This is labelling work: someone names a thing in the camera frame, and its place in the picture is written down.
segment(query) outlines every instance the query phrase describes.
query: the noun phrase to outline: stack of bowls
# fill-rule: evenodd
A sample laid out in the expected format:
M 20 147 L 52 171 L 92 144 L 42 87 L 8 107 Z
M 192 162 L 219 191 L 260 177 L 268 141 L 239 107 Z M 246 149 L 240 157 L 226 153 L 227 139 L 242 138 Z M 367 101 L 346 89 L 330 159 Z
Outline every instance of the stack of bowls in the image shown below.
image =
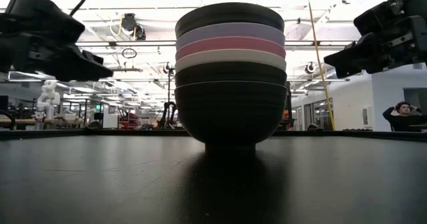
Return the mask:
M 175 100 L 188 133 L 206 147 L 267 139 L 286 103 L 284 21 L 248 3 L 220 3 L 175 27 Z

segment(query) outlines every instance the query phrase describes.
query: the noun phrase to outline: wall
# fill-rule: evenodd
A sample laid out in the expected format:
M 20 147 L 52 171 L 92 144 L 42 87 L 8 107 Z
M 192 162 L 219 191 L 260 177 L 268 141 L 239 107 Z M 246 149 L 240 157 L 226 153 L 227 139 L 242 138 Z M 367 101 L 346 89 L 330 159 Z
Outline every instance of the wall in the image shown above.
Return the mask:
M 405 100 L 405 88 L 426 88 L 427 69 L 413 69 L 411 65 L 372 75 L 374 93 L 374 131 L 390 131 L 390 124 L 382 116 L 389 107 Z
M 11 99 L 32 101 L 34 98 L 39 98 L 40 94 L 40 83 L 29 83 L 29 88 L 22 87 L 20 83 L 0 84 L 0 95 L 8 95 L 9 102 Z
M 364 73 L 350 77 L 349 82 L 333 82 L 328 86 L 328 93 L 334 103 L 334 121 L 337 131 L 367 128 L 363 123 L 362 110 L 365 106 L 373 106 L 371 75 Z M 293 98 L 292 107 L 322 100 L 326 100 L 323 91 L 310 92 L 308 96 Z

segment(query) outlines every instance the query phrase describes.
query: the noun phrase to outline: white robot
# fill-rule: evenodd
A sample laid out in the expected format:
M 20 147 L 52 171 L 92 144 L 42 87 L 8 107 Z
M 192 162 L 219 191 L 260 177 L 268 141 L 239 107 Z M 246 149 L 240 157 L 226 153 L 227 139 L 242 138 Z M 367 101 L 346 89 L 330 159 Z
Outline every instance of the white robot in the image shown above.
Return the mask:
M 37 110 L 35 112 L 35 120 L 41 123 L 45 118 L 53 118 L 53 106 L 58 105 L 61 101 L 59 93 L 55 92 L 56 81 L 45 81 L 41 86 L 41 95 L 37 100 Z

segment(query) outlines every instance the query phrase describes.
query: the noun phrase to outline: person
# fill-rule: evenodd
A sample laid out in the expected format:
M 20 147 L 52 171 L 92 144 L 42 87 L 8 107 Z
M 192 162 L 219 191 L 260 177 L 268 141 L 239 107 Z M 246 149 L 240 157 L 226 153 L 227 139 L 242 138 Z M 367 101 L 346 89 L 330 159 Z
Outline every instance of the person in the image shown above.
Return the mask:
M 411 112 L 415 111 L 421 114 L 419 108 L 413 107 L 411 104 L 403 101 L 399 102 L 395 107 L 390 107 L 382 115 L 395 131 L 420 132 L 419 128 L 411 126 L 427 123 L 427 115 L 411 115 Z

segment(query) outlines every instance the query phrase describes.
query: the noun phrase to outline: black table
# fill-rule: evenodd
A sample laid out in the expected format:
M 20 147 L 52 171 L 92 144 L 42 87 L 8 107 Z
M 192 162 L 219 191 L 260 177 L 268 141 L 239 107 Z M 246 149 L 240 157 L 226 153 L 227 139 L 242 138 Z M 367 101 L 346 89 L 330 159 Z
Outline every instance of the black table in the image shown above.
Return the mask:
M 427 145 L 271 137 L 0 141 L 0 223 L 427 223 Z

